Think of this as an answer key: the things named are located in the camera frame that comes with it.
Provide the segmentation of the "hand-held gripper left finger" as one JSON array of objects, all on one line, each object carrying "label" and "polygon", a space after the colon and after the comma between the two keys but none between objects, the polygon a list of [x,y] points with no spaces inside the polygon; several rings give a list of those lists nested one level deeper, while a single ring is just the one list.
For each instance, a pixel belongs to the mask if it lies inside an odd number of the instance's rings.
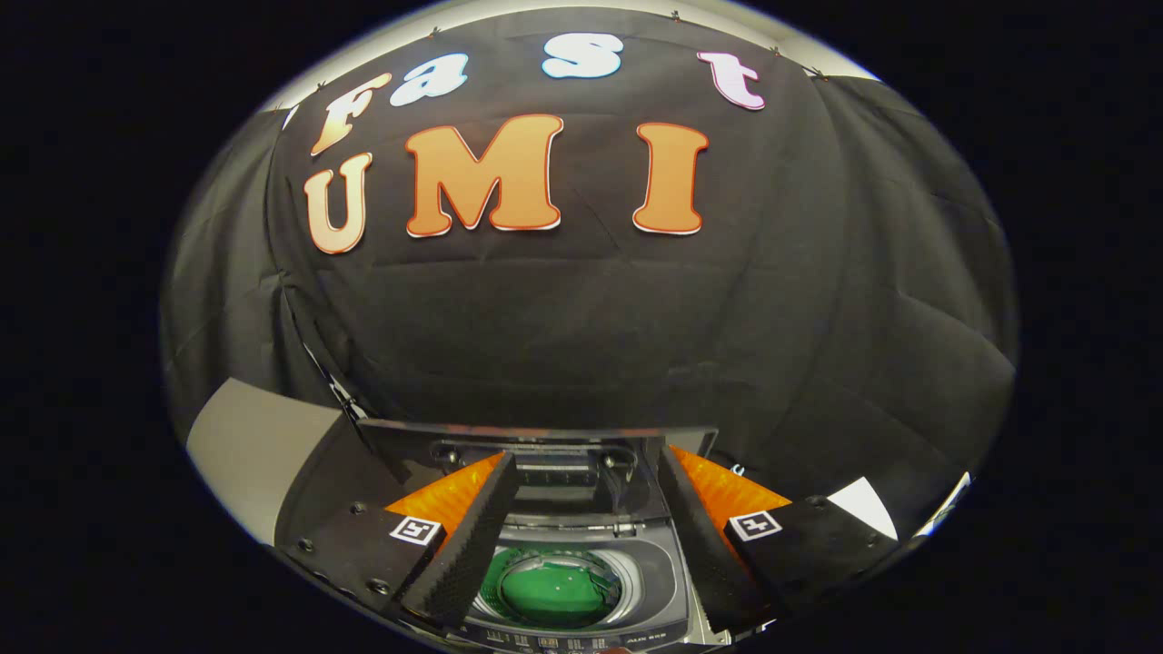
[{"label": "hand-held gripper left finger", "polygon": [[374,509],[352,500],[311,529],[288,531],[281,552],[374,617],[431,632],[459,630],[519,485],[514,454],[498,452],[411,496],[428,509],[452,510],[452,520],[424,518],[400,502]]}]

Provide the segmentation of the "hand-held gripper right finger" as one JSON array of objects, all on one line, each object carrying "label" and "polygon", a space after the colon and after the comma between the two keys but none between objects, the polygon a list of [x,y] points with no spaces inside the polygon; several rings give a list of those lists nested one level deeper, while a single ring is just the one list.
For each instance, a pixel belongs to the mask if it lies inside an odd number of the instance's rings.
[{"label": "hand-held gripper right finger", "polygon": [[712,630],[809,612],[900,547],[847,502],[786,500],[675,446],[658,455],[657,477]]}]

